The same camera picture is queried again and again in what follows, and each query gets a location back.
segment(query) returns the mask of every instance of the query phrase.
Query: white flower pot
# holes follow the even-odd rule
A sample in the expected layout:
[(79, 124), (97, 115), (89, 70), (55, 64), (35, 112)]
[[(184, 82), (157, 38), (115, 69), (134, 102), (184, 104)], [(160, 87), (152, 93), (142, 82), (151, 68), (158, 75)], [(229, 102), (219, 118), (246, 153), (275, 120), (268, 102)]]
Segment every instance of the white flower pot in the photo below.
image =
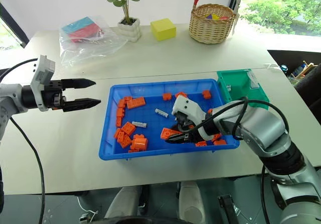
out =
[(141, 37), (140, 31), (140, 21), (138, 18), (132, 18), (136, 20), (131, 26), (124, 25), (121, 22), (124, 20), (122, 19), (118, 23), (119, 33), (125, 36), (131, 42), (137, 42), (137, 40)]

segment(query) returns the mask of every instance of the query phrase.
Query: blue plastic tray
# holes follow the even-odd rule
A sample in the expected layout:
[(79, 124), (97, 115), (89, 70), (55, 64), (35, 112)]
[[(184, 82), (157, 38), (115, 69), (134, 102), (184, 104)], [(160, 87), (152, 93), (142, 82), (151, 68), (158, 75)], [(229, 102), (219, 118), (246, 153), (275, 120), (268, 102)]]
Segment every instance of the blue plastic tray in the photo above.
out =
[[(210, 90), (212, 94), (211, 99), (205, 100), (203, 98), (202, 92), (204, 90)], [(171, 113), (176, 99), (174, 95), (180, 91), (187, 93), (188, 98), (197, 102), (205, 112), (210, 108), (223, 104), (218, 84), (213, 79), (124, 84), (111, 87), (99, 157), (103, 160), (128, 159), (183, 152), (235, 149), (239, 146), (239, 141), (234, 140), (232, 136), (223, 136), (227, 143), (226, 145), (215, 146), (211, 141), (208, 141), (208, 145), (203, 147), (196, 147), (193, 143), (168, 144), (165, 140), (162, 140), (161, 132), (163, 128), (171, 128), (176, 124), (175, 117)], [(170, 92), (173, 95), (172, 100), (163, 100), (163, 93), (165, 92)], [(143, 96), (145, 98), (145, 106), (125, 109), (125, 117), (122, 119), (122, 124), (124, 125), (126, 122), (132, 121), (147, 123), (147, 128), (137, 127), (134, 132), (134, 134), (143, 134), (148, 139), (146, 151), (128, 153), (129, 147), (123, 149), (113, 137), (116, 131), (117, 104), (125, 96), (132, 96), (134, 98)], [(155, 108), (167, 112), (169, 117), (164, 118), (156, 114)]]

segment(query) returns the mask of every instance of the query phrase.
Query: white bracket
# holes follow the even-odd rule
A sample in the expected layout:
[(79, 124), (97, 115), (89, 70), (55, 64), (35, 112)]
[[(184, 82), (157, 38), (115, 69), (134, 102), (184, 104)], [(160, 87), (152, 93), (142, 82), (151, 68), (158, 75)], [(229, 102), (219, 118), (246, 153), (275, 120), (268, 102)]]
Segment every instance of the white bracket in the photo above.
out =
[[(177, 112), (184, 113), (189, 120), (191, 120), (195, 125), (200, 124), (203, 120), (205, 120), (206, 113), (200, 108), (200, 106), (181, 95), (176, 98), (176, 101), (173, 106), (172, 115), (175, 115)], [(213, 135), (207, 135), (204, 128), (200, 127), (198, 129), (200, 136), (204, 140), (211, 140)]]
[(37, 63), (34, 65), (35, 75), (30, 83), (31, 90), (35, 96), (37, 107), (40, 111), (47, 111), (48, 108), (44, 105), (41, 91), (45, 89), (45, 85), (50, 83), (50, 80), (55, 72), (55, 62), (47, 59), (46, 56), (40, 55)]

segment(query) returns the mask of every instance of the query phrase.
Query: plastic bag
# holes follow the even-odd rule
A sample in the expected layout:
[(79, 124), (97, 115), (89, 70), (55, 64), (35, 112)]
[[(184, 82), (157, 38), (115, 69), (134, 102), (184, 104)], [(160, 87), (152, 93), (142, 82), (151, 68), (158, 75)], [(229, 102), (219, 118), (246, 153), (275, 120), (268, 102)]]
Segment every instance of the plastic bag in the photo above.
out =
[(86, 59), (106, 57), (126, 44), (100, 17), (85, 17), (59, 29), (63, 66), (74, 66)]

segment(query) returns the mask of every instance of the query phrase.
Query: green trees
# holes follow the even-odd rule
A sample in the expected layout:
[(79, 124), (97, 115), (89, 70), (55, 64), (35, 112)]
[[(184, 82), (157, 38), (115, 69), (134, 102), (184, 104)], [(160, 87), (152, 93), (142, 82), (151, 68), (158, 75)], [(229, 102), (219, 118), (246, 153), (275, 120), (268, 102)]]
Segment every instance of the green trees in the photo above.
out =
[(275, 33), (321, 35), (321, 0), (242, 0), (250, 23)]

